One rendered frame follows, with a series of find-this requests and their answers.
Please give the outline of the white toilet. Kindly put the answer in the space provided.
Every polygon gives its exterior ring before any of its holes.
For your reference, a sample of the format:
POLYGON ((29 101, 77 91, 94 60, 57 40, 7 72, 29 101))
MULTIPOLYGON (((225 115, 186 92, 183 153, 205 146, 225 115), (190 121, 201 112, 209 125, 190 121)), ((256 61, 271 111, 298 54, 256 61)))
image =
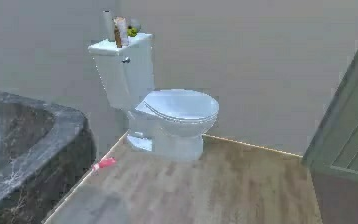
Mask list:
POLYGON ((109 104, 127 116, 132 148, 179 161, 201 157, 219 103, 204 92, 155 87, 151 34, 139 33, 121 48, 105 39, 88 52, 109 104))

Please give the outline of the red spray bottle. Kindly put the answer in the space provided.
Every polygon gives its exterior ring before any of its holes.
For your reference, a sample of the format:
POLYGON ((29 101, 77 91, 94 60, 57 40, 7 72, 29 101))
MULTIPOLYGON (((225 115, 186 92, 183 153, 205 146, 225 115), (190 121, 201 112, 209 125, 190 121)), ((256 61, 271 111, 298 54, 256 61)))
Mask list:
POLYGON ((92 166, 92 169, 94 171, 114 165, 116 163, 116 159, 114 157, 109 157, 109 158, 104 158, 102 160, 100 160, 99 162, 95 163, 92 166))

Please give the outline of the white and brown bottle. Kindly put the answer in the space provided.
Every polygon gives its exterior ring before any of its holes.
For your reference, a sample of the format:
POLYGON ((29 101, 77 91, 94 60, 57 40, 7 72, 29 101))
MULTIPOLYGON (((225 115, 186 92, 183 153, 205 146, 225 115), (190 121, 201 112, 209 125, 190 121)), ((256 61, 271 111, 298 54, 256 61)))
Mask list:
POLYGON ((124 17, 116 17, 114 19, 115 24, 115 40, 118 48, 128 46, 128 33, 127 33, 127 22, 124 17))

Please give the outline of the grey paper roll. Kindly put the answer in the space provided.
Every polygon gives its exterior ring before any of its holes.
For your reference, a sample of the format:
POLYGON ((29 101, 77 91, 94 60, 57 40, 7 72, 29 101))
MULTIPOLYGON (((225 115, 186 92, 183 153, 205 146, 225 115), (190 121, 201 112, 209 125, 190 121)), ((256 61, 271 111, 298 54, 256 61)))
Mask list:
POLYGON ((110 10, 103 11, 103 20, 107 32, 107 39, 110 42, 114 42, 115 41, 114 21, 113 21, 112 12, 110 10))

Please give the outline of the dark grey marble bathtub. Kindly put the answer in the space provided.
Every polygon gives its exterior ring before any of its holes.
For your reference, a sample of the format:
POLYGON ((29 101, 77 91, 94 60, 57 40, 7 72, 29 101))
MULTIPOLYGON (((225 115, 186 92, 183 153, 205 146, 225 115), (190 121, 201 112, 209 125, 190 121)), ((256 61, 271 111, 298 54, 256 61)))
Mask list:
POLYGON ((0 224, 41 224, 95 159, 81 111, 0 91, 0 224))

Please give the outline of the grey green door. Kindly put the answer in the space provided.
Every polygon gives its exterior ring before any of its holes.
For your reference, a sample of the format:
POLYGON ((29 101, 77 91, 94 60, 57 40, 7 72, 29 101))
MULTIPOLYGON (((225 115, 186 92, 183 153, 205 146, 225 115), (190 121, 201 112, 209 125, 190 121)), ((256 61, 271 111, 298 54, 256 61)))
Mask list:
POLYGON ((358 182, 358 48, 302 164, 315 172, 358 182))

